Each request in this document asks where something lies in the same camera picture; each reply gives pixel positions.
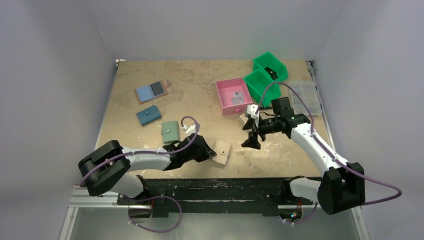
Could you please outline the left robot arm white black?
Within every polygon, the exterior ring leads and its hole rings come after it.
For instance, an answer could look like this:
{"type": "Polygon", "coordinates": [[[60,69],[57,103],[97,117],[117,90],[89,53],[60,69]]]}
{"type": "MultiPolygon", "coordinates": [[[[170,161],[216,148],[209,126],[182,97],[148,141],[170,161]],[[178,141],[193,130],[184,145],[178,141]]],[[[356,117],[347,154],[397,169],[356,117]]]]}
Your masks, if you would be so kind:
{"type": "Polygon", "coordinates": [[[133,171],[170,171],[187,162],[200,163],[216,155],[204,137],[195,133],[156,149],[130,149],[110,140],[78,163],[82,175],[79,185],[90,196],[114,192],[142,205],[149,199],[149,188],[144,178],[133,175],[133,171]]]}

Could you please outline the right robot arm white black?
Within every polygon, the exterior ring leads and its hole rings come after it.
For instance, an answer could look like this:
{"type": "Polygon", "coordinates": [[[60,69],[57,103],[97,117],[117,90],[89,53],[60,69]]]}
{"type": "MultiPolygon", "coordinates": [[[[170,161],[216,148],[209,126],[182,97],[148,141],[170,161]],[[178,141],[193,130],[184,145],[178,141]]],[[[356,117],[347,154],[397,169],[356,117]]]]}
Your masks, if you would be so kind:
{"type": "Polygon", "coordinates": [[[285,179],[278,196],[288,204],[299,198],[308,199],[318,203],[328,215],[364,204],[365,180],[361,177],[364,168],[358,162],[350,163],[339,156],[323,141],[312,120],[294,112],[287,97],[272,100],[271,106],[273,114],[268,118],[260,116],[258,105],[246,107],[247,122],[243,129],[248,131],[248,139],[242,147],[259,150],[260,141],[264,141],[266,135],[282,133],[307,154],[321,173],[320,181],[304,176],[285,179]]]}

